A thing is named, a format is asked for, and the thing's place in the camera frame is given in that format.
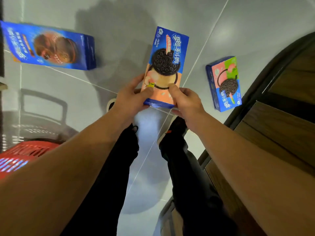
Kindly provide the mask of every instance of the forearm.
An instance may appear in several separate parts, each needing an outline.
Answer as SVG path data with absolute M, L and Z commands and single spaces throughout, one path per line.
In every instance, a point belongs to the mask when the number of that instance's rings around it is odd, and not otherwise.
M 0 182 L 1 235 L 59 235 L 122 129 L 115 112 Z
M 268 235 L 314 235 L 315 179 L 251 144 L 208 114 L 196 134 Z

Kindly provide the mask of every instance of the white shoe sole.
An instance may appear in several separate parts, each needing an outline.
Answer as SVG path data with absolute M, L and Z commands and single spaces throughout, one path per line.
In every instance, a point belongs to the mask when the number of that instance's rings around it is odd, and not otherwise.
M 157 145 L 159 145 L 159 144 L 160 144 L 160 142 L 162 141 L 162 139 L 165 137 L 165 134 L 168 132 L 169 128 L 171 127 L 172 123 L 174 122 L 174 120 L 175 120 L 177 117 L 178 117 L 177 115 L 174 115 L 174 116 L 172 117 L 172 119 L 171 119 L 171 123 L 169 124 L 169 126 L 168 126 L 168 128 L 167 128 L 166 132 L 165 132 L 165 133 L 163 133 L 163 134 L 162 134 L 162 136 L 158 139 L 158 141 L 157 141 Z
M 110 106 L 112 103 L 114 103 L 114 102 L 116 102 L 116 98 L 112 98 L 111 100 L 108 101 L 107 107 L 106 107 L 106 112 L 109 111 L 109 106 Z

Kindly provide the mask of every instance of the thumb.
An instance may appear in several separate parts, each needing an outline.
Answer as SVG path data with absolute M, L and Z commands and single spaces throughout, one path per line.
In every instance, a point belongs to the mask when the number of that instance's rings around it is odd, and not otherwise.
M 175 84 L 170 84 L 168 91 L 171 94 L 172 98 L 175 100 L 186 97 L 186 95 L 184 95 L 182 91 L 179 89 L 179 87 L 177 87 Z
M 145 90 L 143 90 L 142 92 L 140 92 L 139 97 L 141 99 L 143 99 L 143 101 L 145 101 L 147 98 L 151 97 L 153 94 L 153 88 L 152 87 L 147 87 Z

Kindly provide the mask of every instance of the left hand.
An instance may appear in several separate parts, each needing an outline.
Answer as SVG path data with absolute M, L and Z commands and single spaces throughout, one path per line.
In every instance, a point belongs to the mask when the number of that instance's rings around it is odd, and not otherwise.
M 152 96 L 153 88 L 148 87 L 142 92 L 140 92 L 140 89 L 135 89 L 143 78 L 144 74 L 141 74 L 121 89 L 114 106 L 110 110 L 110 112 L 115 112 L 119 118 L 122 118 L 124 128 L 127 128 L 132 123 L 138 112 L 149 107 L 148 105 L 143 105 L 143 102 Z

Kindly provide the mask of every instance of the tile floor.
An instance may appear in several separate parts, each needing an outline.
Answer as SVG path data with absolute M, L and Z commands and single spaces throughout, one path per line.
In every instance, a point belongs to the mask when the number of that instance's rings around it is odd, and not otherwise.
M 9 86 L 2 93 L 8 142 L 34 136 L 66 139 L 102 116 L 120 87 L 145 70 L 157 25 L 190 37 L 181 86 L 196 91 L 206 111 L 221 122 L 231 110 L 214 110 L 206 64 L 236 55 L 244 95 L 278 52 L 315 31 L 315 0 L 3 1 L 6 21 L 94 36 L 99 66 L 85 72 L 20 64 L 5 52 L 1 81 Z M 168 110 L 154 108 L 136 116 L 140 151 L 130 169 L 119 236 L 158 235 L 158 215 L 172 184 L 156 140 L 171 117 Z M 199 138 L 192 132 L 185 138 L 198 157 L 204 150 Z

